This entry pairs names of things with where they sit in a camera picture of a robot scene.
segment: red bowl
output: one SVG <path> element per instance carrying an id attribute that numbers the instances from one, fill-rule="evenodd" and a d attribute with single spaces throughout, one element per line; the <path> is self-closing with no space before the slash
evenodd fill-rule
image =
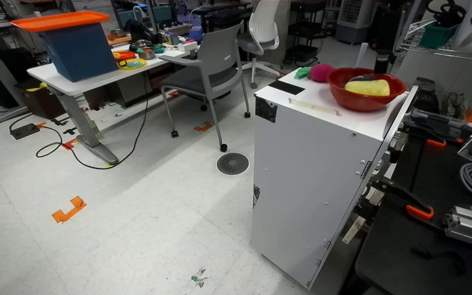
<path id="1" fill-rule="evenodd" d="M 376 94 L 360 94 L 360 93 L 352 93 L 347 91 L 343 86 L 345 83 L 355 76 L 355 75 L 366 75 L 371 73 L 376 78 L 383 78 L 388 81 L 389 86 L 389 94 L 386 96 L 376 96 Z M 389 103 L 393 98 L 401 94 L 406 86 L 401 80 L 384 75 L 384 73 L 375 73 L 370 68 L 358 68 L 358 67 L 342 67 L 335 68 L 329 75 L 329 86 L 334 99 L 337 104 L 353 109 L 353 111 L 376 111 L 384 108 L 386 103 Z"/>

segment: blue bin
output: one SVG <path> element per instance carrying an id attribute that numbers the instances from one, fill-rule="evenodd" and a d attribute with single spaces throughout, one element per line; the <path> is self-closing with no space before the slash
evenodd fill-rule
<path id="1" fill-rule="evenodd" d="M 101 24 L 85 24 L 40 32 L 60 75 L 76 81 L 116 70 Z"/>

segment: plastic container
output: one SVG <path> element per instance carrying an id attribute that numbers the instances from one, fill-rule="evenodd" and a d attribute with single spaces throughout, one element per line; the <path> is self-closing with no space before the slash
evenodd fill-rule
<path id="1" fill-rule="evenodd" d="M 427 49 L 437 49 L 452 37 L 452 34 L 455 32 L 455 27 L 457 26 L 443 27 L 443 26 L 429 24 L 425 26 L 425 31 L 422 32 L 419 39 L 419 45 L 427 47 Z"/>
<path id="2" fill-rule="evenodd" d="M 343 86 L 345 83 L 357 75 L 366 75 L 371 73 L 375 78 L 383 78 L 388 81 L 389 86 L 389 94 L 386 96 L 375 96 L 375 94 L 360 94 L 360 93 L 352 93 L 347 91 Z M 337 101 L 337 104 L 353 109 L 353 111 L 376 111 L 384 108 L 386 103 L 389 103 L 393 98 L 401 94 L 406 86 L 401 80 L 384 75 L 384 73 L 375 73 L 370 68 L 358 68 L 358 67 L 343 67 L 343 68 L 335 68 L 329 75 L 329 88 Z"/>
<path id="3" fill-rule="evenodd" d="M 57 71 L 76 81 L 117 68 L 99 26 L 106 19 L 104 12 L 75 11 L 14 19 L 12 24 L 39 32 Z"/>

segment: office chair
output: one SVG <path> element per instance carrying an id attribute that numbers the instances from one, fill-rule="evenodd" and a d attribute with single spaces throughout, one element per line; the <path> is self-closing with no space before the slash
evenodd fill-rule
<path id="1" fill-rule="evenodd" d="M 278 3 L 280 0 L 260 0 L 250 14 L 248 32 L 237 35 L 239 47 L 253 53 L 252 60 L 242 65 L 242 68 L 250 68 L 252 88 L 255 88 L 255 68 L 280 75 L 280 71 L 255 60 L 255 55 L 263 55 L 265 50 L 273 50 L 280 45 L 278 29 L 273 21 Z"/>
<path id="2" fill-rule="evenodd" d="M 250 116 L 248 99 L 243 80 L 240 76 L 240 60 L 237 50 L 235 34 L 240 27 L 239 24 L 229 26 L 225 29 L 217 29 L 204 34 L 201 47 L 198 49 L 198 58 L 180 58 L 180 57 L 166 57 L 160 58 L 184 65 L 184 68 L 171 73 L 163 78 L 160 83 L 162 98 L 165 101 L 166 114 L 170 119 L 171 137 L 176 137 L 175 124 L 170 114 L 168 101 L 165 91 L 175 88 L 183 93 L 189 93 L 193 96 L 201 96 L 203 101 L 209 104 L 211 116 L 214 119 L 219 150 L 225 152 L 227 145 L 222 142 L 219 122 L 214 109 L 212 99 L 222 96 L 229 90 L 232 90 L 237 81 L 242 88 L 242 96 L 245 101 L 243 117 Z"/>

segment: small debris on floor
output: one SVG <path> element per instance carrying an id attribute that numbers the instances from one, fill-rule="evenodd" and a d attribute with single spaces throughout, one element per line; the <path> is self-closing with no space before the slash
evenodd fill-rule
<path id="1" fill-rule="evenodd" d="M 204 280 L 207 278 L 207 276 L 203 276 L 204 270 L 206 268 L 199 268 L 194 275 L 189 276 L 189 280 L 194 281 L 199 288 L 203 288 Z"/>

